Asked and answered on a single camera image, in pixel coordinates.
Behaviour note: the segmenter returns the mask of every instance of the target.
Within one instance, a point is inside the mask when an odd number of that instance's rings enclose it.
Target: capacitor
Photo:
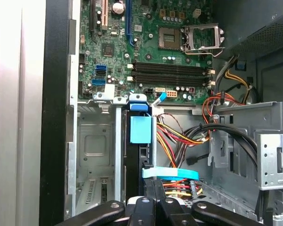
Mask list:
[[[101,20],[102,12],[101,11],[97,11],[96,16],[97,16],[98,20]]]
[[[135,45],[137,43],[137,38],[133,39],[133,44]]]
[[[122,16],[125,12],[125,6],[123,3],[116,2],[112,5],[111,13],[116,16]]]

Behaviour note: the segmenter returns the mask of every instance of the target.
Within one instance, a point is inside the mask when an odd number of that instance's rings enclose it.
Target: metal frame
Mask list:
[[[0,225],[39,221],[44,33],[44,0],[0,1]]]

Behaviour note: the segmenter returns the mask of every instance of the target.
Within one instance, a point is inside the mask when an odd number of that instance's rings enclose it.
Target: blue sata port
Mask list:
[[[97,71],[107,71],[107,66],[106,65],[96,65],[95,70],[97,70]]]
[[[93,86],[104,86],[106,84],[106,80],[104,80],[104,79],[92,79],[91,84]]]

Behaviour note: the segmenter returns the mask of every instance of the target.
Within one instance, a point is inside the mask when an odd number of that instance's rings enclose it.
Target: green circuit board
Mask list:
[[[130,64],[133,60],[149,64],[183,65],[210,68],[211,55],[189,56],[180,50],[180,29],[186,25],[212,23],[213,0],[131,0],[131,37],[126,35],[126,14],[113,14],[112,6],[115,0],[108,0],[108,25],[94,26],[90,32],[90,8],[95,1],[95,12],[103,11],[105,0],[83,1],[81,6],[80,29],[80,73],[79,73],[79,98],[91,99],[97,92],[103,92],[105,86],[91,85],[92,79],[97,78],[96,65],[106,65],[107,73],[103,79],[107,84],[115,84],[115,96],[126,96],[131,93],[148,93],[148,101],[154,101],[158,94],[155,88],[176,90],[176,85],[140,84],[127,80],[131,76]],[[201,16],[193,18],[195,9],[201,9]],[[170,39],[170,46],[163,46],[159,39],[161,34]],[[211,46],[213,33],[210,30],[194,33],[194,46]],[[167,102],[176,104],[202,104],[207,97],[208,90],[204,86],[187,84],[189,90],[178,91],[177,97],[167,98]]]

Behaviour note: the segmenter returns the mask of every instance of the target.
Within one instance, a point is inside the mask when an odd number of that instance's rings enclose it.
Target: motherboard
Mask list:
[[[153,102],[166,92],[166,103],[202,104],[212,55],[187,53],[191,37],[185,30],[211,24],[212,5],[213,0],[83,0],[79,98],[92,99],[109,88],[116,97],[143,93]],[[197,29],[192,39],[196,49],[212,46],[214,32]]]

